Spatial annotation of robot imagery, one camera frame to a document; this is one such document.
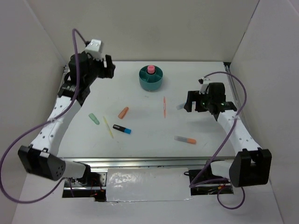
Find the thin orange pen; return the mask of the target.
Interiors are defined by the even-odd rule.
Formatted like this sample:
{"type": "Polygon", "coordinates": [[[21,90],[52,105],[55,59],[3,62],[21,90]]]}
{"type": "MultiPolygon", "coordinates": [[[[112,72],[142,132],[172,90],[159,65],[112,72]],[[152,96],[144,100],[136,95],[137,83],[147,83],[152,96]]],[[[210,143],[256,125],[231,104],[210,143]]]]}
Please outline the thin orange pen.
{"type": "Polygon", "coordinates": [[[166,98],[163,98],[163,107],[164,107],[164,118],[166,118],[166,98]]]}

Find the pink capped marker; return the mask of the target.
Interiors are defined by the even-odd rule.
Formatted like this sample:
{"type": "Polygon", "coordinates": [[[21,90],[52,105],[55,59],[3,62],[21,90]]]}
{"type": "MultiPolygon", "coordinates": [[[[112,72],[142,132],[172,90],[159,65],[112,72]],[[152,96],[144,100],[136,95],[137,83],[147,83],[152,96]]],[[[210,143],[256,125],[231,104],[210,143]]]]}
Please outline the pink capped marker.
{"type": "Polygon", "coordinates": [[[147,67],[147,73],[148,73],[148,74],[154,74],[155,72],[156,72],[156,68],[155,68],[154,65],[149,65],[149,66],[147,67]]]}

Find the grey orange highlighter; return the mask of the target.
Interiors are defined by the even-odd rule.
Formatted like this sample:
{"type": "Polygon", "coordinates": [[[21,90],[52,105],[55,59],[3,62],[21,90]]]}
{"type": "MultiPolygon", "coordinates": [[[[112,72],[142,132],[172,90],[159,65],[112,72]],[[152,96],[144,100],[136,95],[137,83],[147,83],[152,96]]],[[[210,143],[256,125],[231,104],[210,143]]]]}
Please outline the grey orange highlighter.
{"type": "Polygon", "coordinates": [[[188,144],[194,144],[194,145],[197,143],[197,141],[195,139],[186,138],[186,137],[182,137],[182,136],[174,136],[174,140],[180,141],[180,142],[185,142],[188,144]]]}

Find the thin yellow pen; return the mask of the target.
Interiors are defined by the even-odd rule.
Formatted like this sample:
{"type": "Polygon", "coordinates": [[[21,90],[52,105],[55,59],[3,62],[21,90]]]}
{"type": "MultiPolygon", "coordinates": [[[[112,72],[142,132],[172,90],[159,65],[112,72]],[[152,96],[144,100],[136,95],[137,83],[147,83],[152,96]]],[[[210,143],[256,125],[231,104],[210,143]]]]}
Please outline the thin yellow pen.
{"type": "Polygon", "coordinates": [[[105,123],[105,125],[106,125],[106,128],[107,128],[107,130],[108,130],[108,132],[109,132],[110,137],[111,137],[112,139],[114,139],[114,136],[113,136],[113,134],[112,134],[112,131],[111,131],[111,129],[110,129],[110,126],[109,126],[109,124],[108,124],[107,119],[106,119],[105,116],[103,116],[103,120],[104,120],[104,123],[105,123]]]}

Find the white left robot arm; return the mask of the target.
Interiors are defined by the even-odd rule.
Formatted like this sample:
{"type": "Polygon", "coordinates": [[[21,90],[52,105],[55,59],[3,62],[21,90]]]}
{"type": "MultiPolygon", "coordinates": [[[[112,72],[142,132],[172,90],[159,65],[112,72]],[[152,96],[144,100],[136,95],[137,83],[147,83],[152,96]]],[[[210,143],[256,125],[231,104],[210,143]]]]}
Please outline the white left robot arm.
{"type": "Polygon", "coordinates": [[[74,116],[81,109],[90,93],[90,86],[97,78],[113,78],[115,65],[110,55],[96,60],[90,53],[78,55],[80,68],[79,92],[76,100],[72,101],[76,89],[76,62],[71,56],[68,64],[69,72],[65,74],[54,108],[36,138],[28,147],[21,146],[18,156],[29,174],[41,176],[53,181],[61,178],[75,178],[81,186],[92,182],[89,165],[64,161],[57,157],[62,138],[74,116]]]}

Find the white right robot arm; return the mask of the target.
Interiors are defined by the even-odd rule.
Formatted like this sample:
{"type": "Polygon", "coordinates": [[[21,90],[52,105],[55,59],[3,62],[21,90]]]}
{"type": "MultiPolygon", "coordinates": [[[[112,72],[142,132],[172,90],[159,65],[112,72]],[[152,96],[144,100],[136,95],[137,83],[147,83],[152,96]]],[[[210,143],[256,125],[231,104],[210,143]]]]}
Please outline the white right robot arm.
{"type": "Polygon", "coordinates": [[[237,115],[233,102],[226,100],[223,83],[200,79],[201,89],[189,91],[184,109],[197,112],[210,112],[222,126],[233,146],[233,162],[212,161],[204,171],[204,178],[209,183],[219,177],[230,180],[234,187],[264,185],[269,180],[272,155],[268,149],[262,149],[251,137],[237,115]]]}

